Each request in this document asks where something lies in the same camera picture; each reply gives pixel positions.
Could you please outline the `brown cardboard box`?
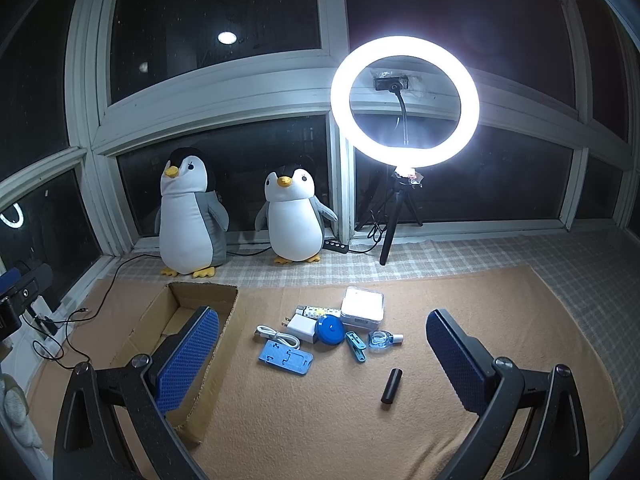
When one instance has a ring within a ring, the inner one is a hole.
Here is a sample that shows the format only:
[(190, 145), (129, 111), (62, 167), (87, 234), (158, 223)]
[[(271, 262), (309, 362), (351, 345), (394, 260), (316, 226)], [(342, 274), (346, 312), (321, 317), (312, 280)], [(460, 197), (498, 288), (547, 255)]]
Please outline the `brown cardboard box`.
[(123, 367), (139, 354), (152, 359), (152, 397), (184, 444), (204, 440), (219, 389), (245, 321), (229, 285), (173, 282), (145, 310), (112, 359)]

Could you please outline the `black cylinder tube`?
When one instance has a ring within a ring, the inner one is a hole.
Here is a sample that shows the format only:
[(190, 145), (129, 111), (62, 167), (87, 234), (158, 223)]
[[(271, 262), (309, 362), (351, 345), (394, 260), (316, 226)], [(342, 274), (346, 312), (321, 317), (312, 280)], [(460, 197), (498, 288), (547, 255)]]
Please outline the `black cylinder tube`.
[(387, 382), (381, 396), (382, 404), (392, 405), (394, 403), (402, 374), (404, 374), (404, 372), (400, 368), (393, 368), (390, 371), (390, 376), (387, 378)]

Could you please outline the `large plush penguin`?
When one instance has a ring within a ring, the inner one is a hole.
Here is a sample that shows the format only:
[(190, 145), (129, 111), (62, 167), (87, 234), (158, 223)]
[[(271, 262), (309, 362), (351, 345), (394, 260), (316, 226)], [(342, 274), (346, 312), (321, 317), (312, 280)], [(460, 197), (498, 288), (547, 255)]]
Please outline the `large plush penguin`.
[(229, 214), (216, 193), (213, 170), (198, 148), (177, 148), (160, 176), (155, 231), (165, 276), (211, 278), (228, 258)]

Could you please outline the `checkered cloth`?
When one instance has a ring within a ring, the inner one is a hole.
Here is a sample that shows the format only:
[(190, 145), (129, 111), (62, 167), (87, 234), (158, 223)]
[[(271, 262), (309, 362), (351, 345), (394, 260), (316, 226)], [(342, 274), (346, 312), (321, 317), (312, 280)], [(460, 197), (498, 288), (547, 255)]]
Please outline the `checkered cloth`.
[(639, 249), (613, 231), (400, 244), (386, 266), (326, 252), (320, 262), (278, 266), (264, 252), (233, 256), (216, 281), (240, 287), (319, 286), (530, 266), (565, 304), (610, 373), (625, 418), (639, 409)]

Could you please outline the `blue round tape measure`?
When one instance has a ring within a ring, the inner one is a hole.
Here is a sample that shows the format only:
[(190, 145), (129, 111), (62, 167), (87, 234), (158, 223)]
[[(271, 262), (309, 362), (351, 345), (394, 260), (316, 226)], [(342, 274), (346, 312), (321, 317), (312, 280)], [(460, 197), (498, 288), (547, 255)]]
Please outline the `blue round tape measure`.
[(337, 346), (345, 339), (345, 329), (341, 319), (332, 314), (324, 314), (318, 318), (314, 333), (318, 341), (328, 346)]

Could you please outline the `teal plastic clothespin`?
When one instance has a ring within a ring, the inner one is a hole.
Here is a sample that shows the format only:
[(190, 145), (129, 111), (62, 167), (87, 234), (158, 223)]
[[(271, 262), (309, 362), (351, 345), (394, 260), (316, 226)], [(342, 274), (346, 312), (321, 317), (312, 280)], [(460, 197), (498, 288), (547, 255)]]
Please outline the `teal plastic clothespin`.
[(345, 333), (345, 340), (355, 360), (360, 364), (366, 362), (367, 345), (363, 342), (363, 340), (353, 330), (349, 330)]

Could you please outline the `white USB charger plug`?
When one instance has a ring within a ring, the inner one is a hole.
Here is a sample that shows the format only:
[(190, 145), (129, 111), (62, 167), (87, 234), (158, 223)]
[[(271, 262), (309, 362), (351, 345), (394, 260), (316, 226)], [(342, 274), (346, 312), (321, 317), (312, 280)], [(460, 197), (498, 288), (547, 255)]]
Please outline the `white USB charger plug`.
[(283, 323), (285, 333), (296, 337), (301, 342), (314, 344), (317, 341), (317, 321), (301, 314), (294, 314)]

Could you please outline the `small plush penguin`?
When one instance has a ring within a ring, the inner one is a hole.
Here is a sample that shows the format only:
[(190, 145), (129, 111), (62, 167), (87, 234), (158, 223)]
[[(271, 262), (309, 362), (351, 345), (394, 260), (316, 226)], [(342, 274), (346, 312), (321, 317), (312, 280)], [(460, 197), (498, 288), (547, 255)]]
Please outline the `small plush penguin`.
[(337, 222), (333, 209), (316, 196), (314, 178), (299, 164), (271, 171), (264, 182), (265, 203), (254, 227), (267, 227), (275, 263), (318, 262), (324, 243), (324, 222)]

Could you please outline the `white patterned lighter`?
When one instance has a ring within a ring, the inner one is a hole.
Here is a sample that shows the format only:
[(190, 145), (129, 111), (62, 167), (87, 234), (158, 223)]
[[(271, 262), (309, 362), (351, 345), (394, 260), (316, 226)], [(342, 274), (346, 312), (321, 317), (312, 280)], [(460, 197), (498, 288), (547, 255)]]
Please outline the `white patterned lighter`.
[(333, 310), (331, 308), (313, 307), (313, 306), (298, 306), (295, 309), (297, 315), (304, 316), (305, 318), (313, 318), (318, 320), (322, 315), (332, 315)]

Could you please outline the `clear plastic card reader box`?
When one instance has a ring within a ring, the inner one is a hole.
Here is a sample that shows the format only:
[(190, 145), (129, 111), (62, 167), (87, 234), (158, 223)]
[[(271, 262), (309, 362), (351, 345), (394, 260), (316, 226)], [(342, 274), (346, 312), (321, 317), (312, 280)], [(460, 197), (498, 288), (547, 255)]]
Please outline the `clear plastic card reader box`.
[(362, 330), (377, 330), (384, 320), (382, 292), (349, 286), (341, 304), (341, 321)]

